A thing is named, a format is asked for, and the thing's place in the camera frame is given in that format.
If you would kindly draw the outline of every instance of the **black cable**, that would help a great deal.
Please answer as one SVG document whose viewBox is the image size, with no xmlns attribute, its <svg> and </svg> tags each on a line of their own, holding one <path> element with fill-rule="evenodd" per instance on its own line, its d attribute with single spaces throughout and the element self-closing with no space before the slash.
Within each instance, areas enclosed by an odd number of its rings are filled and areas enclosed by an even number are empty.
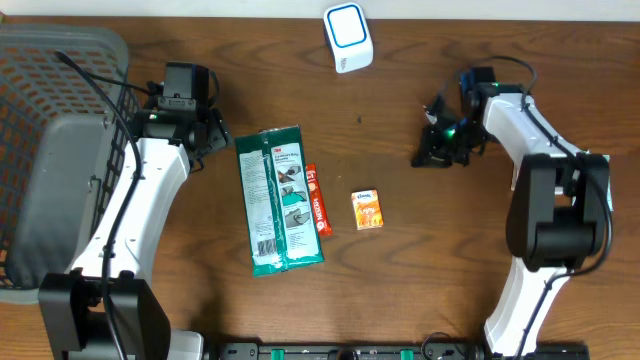
<svg viewBox="0 0 640 360">
<path fill-rule="evenodd" d="M 493 61 L 493 60 L 505 60 L 505 61 L 510 61 L 510 62 L 514 62 L 517 64 L 520 64 L 526 68 L 529 69 L 529 71 L 532 72 L 533 75 L 533 79 L 532 82 L 529 84 L 529 88 L 527 89 L 527 94 L 529 93 L 529 91 L 531 90 L 531 88 L 533 87 L 533 85 L 536 83 L 536 81 L 538 81 L 538 73 L 536 72 L 536 70 L 529 65 L 528 63 L 518 59 L 518 58 L 514 58 L 512 56 L 505 56 L 505 55 L 494 55 L 494 56 L 488 56 L 486 58 L 481 58 L 481 59 L 477 59 L 472 61 L 471 63 L 469 63 L 467 66 L 464 66 L 462 68 L 460 68 L 458 71 L 455 72 L 455 74 L 447 79 L 447 81 L 445 81 L 445 83 L 442 85 L 442 88 L 440 88 L 440 90 L 438 91 L 438 95 L 441 97 L 444 97 L 444 93 L 447 91 L 447 89 L 449 88 L 449 84 L 452 81 L 458 81 L 460 79 L 460 75 L 467 71 L 469 68 L 480 65 L 482 63 L 485 62 L 489 62 L 489 61 Z"/>
<path fill-rule="evenodd" d="M 136 85 L 129 84 L 129 83 L 126 83 L 126 82 L 122 82 L 122 81 L 117 81 L 117 80 L 109 79 L 109 78 L 106 78 L 106 77 L 104 77 L 104 76 L 96 75 L 96 74 L 94 74 L 94 73 L 90 73 L 90 72 L 86 72 L 86 71 L 85 71 L 85 73 L 86 73 L 87 75 L 89 75 L 89 76 L 90 76 L 91 78 L 93 78 L 93 79 L 96 79 L 96 80 L 99 80 L 99 81 L 102 81 L 102 82 L 106 82 L 106 83 L 109 83 L 109 84 L 120 85 L 120 86 L 122 86 L 122 87 L 126 87 L 126 88 L 130 88 L 130 89 L 138 90 L 138 91 L 140 91 L 140 92 L 142 92 L 142 93 L 147 94 L 148 96 L 151 96 L 151 92 L 150 92 L 149 90 L 147 90 L 147 89 L 143 88 L 143 87 L 136 86 Z"/>
<path fill-rule="evenodd" d="M 102 281 L 101 281 L 101 291 L 102 291 L 102 299 L 104 302 L 104 312 L 107 315 L 107 324 L 109 326 L 109 332 L 111 334 L 111 339 L 116 346 L 116 350 L 118 352 L 118 357 L 120 360 L 127 360 L 127 353 L 125 352 L 124 346 L 122 345 L 122 339 L 120 338 L 120 333 L 118 332 L 118 328 L 116 326 L 115 317 L 113 314 L 113 307 L 111 306 L 111 298 L 109 297 L 109 263 L 111 260 L 111 255 L 113 253 L 113 244 L 115 243 L 116 233 L 118 232 L 118 228 L 120 227 L 120 223 L 122 222 L 122 218 L 127 210 L 127 206 L 131 201 L 131 197 L 133 196 L 133 192 L 136 189 L 136 185 L 138 184 L 138 180 L 140 179 L 140 174 L 142 173 L 142 160 L 140 158 L 140 151 L 138 150 L 138 146 L 136 142 L 133 140 L 131 133 L 127 129 L 127 124 L 125 119 L 122 117 L 117 107 L 113 104 L 111 99 L 107 96 L 107 94 L 100 89 L 100 87 L 91 79 L 91 76 L 82 70 L 78 64 L 76 64 L 67 54 L 60 50 L 55 51 L 55 56 L 58 60 L 65 63 L 67 66 L 75 70 L 78 75 L 80 75 L 86 82 L 93 88 L 93 90 L 102 98 L 102 100 L 109 106 L 109 108 L 113 111 L 116 120 L 118 121 L 118 125 L 122 128 L 121 130 L 124 133 L 125 138 L 131 144 L 131 148 L 133 150 L 133 156 L 136 162 L 136 168 L 133 172 L 133 176 L 131 179 L 131 185 L 127 190 L 127 194 L 122 201 L 122 205 L 118 210 L 118 214 L 113 222 L 113 226 L 111 227 L 111 231 L 109 232 L 109 238 L 107 239 L 107 243 L 103 249 L 102 256 Z"/>
<path fill-rule="evenodd" d="M 218 76 L 216 72 L 213 70 L 209 70 L 209 74 L 211 75 L 211 79 L 213 80 L 213 86 L 216 88 L 216 93 L 212 97 L 209 98 L 208 106 L 212 107 L 218 102 L 218 97 L 220 97 L 220 84 L 218 83 Z"/>
<path fill-rule="evenodd" d="M 197 169 L 191 169 L 191 171 L 189 171 L 189 174 L 193 174 L 193 173 L 204 170 L 204 161 L 202 161 L 202 158 L 201 157 L 197 158 L 196 161 L 198 162 L 198 164 L 200 164 L 200 167 Z"/>
<path fill-rule="evenodd" d="M 427 355 L 427 345 L 430 343 L 429 340 L 431 340 L 431 338 L 433 338 L 434 336 L 446 336 L 449 339 L 452 339 L 451 335 L 447 334 L 446 332 L 442 332 L 442 331 L 436 331 L 434 333 L 431 333 L 431 335 L 427 336 L 426 339 L 424 339 L 424 341 L 422 342 L 422 345 L 420 346 L 420 353 L 422 353 L 422 356 L 424 356 L 425 359 L 427 360 L 431 360 L 431 357 L 429 355 Z M 462 355 L 462 357 L 466 358 L 467 354 L 460 350 L 460 348 L 458 347 L 458 344 L 453 344 L 453 346 L 456 348 L 456 351 Z"/>
</svg>

